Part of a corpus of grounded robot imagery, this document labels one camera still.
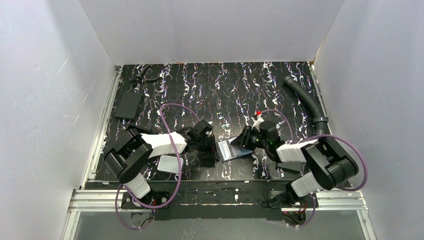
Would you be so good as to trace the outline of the white card stack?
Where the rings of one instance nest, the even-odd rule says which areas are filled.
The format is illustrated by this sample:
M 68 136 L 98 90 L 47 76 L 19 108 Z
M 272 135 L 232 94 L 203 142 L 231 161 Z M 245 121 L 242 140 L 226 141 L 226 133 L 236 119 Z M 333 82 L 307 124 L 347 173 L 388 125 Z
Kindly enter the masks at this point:
M 158 161 L 157 170 L 163 173 L 178 174 L 184 165 L 184 159 L 176 156 L 161 155 Z

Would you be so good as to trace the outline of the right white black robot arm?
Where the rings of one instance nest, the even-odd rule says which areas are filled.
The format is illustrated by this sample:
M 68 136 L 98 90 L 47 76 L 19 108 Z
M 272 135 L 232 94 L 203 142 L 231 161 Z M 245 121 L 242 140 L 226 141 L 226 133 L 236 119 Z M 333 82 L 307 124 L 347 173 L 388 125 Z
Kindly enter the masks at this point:
M 307 195 L 332 190 L 359 173 L 356 161 L 330 135 L 288 144 L 283 142 L 276 124 L 268 120 L 256 126 L 245 126 L 230 145 L 250 151 L 263 149 L 267 157 L 276 163 L 308 165 L 309 172 L 288 183 L 283 193 L 264 203 L 267 208 L 277 204 L 291 205 Z

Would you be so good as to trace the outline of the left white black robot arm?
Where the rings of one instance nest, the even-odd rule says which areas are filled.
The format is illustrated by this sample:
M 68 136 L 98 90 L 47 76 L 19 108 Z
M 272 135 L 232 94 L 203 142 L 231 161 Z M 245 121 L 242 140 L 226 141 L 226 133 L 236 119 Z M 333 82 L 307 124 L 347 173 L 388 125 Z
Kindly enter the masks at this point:
M 169 134 L 130 125 L 118 140 L 107 149 L 103 161 L 118 182 L 137 198 L 146 196 L 151 188 L 141 170 L 154 157 L 180 156 L 196 152 L 207 163 L 218 161 L 213 127 L 205 120 Z

